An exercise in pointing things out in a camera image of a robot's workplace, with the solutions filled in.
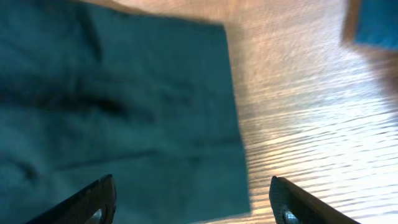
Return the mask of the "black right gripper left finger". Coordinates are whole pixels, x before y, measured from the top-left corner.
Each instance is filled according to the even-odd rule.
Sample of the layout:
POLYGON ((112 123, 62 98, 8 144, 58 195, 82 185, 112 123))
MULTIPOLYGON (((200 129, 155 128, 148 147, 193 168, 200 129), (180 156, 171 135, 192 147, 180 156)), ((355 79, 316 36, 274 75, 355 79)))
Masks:
POLYGON ((115 211, 116 188, 108 174, 26 224, 112 224, 115 211))

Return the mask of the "black shorts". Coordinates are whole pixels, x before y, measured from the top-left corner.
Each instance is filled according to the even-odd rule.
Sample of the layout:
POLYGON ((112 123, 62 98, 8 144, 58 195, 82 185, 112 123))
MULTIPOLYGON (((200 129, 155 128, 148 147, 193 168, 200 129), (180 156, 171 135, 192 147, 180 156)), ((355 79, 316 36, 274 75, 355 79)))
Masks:
POLYGON ((1 2, 1 222, 105 174, 116 223, 250 212, 222 25, 78 1, 1 2))

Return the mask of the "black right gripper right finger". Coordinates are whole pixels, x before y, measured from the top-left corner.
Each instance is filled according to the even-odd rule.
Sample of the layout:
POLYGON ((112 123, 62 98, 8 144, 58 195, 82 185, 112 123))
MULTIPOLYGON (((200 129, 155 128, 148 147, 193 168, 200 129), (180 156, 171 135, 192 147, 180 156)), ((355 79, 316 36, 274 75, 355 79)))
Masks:
POLYGON ((271 179, 269 200, 276 224, 359 224, 284 177, 271 179))

